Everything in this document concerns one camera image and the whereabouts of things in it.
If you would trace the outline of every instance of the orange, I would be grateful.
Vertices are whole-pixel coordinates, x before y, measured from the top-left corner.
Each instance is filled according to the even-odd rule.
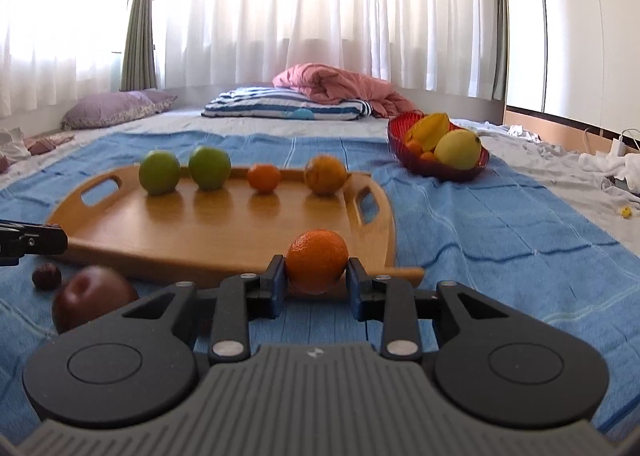
[[[319,196],[330,196],[347,181],[347,170],[335,156],[320,154],[306,164],[306,186]]]
[[[256,163],[246,174],[249,185],[263,194],[273,192],[281,179],[279,169],[269,163]]]
[[[426,160],[427,162],[437,162],[438,159],[433,151],[427,151],[420,155],[420,160]]]
[[[347,244],[340,234],[311,230],[291,244],[284,266],[292,289],[317,294],[335,285],[348,260]]]
[[[422,154],[422,144],[417,140],[409,140],[406,143],[406,147],[410,150],[415,156],[420,156]]]

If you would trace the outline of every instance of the sheer curtain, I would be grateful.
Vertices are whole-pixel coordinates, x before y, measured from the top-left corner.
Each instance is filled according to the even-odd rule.
[[[155,0],[165,87],[271,81],[323,62],[490,99],[498,0]]]
[[[111,89],[127,0],[0,0],[0,116]]]

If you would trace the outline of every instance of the white cable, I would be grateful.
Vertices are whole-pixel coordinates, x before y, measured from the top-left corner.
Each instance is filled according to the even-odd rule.
[[[586,150],[586,153],[591,154],[591,148],[589,147],[589,141],[587,140],[588,129],[591,129],[591,128],[584,128],[584,131],[582,132],[582,143],[584,144],[584,149]]]
[[[625,129],[623,132],[620,133],[620,142],[624,143],[624,141],[622,139],[624,138],[625,133],[627,131],[635,131],[636,133],[640,134],[640,131],[638,131],[636,128]],[[636,143],[636,149],[640,150],[640,144],[638,144],[638,141],[636,140],[636,138],[634,136],[630,136],[629,138],[631,138]]]

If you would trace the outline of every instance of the red fruit bowl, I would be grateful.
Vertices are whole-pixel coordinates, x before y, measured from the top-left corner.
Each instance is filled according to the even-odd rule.
[[[422,160],[414,155],[404,144],[404,136],[424,116],[423,113],[403,113],[390,120],[386,126],[391,151],[405,169],[419,176],[434,176],[441,181],[471,181],[484,171],[489,162],[489,151],[484,147],[480,152],[478,165],[466,170],[455,169],[435,160]],[[453,129],[460,129],[460,126],[449,123],[449,131]]]

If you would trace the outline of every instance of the blue blanket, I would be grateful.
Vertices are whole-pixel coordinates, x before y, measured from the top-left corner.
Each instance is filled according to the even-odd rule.
[[[174,151],[185,163],[197,144],[222,147],[235,165],[260,159],[300,167],[318,153],[372,173],[393,207],[398,266],[427,270],[422,286],[456,280],[578,336],[606,358],[610,386],[593,424],[621,438],[637,419],[640,382],[640,259],[531,178],[492,157],[467,184],[412,176],[384,141],[340,138],[217,136],[204,132],[113,134],[76,150],[0,192],[0,216],[42,222],[88,177],[139,161],[149,150]],[[0,277],[0,433],[20,442],[38,423],[21,385],[29,354],[55,335],[51,295],[30,282],[39,259],[24,258]],[[76,267],[64,266],[68,276]],[[142,294],[156,289],[137,283]],[[436,349],[430,322],[426,349]],[[279,319],[251,324],[261,343],[327,343],[369,339],[380,324],[351,319],[346,305],[290,303]]]

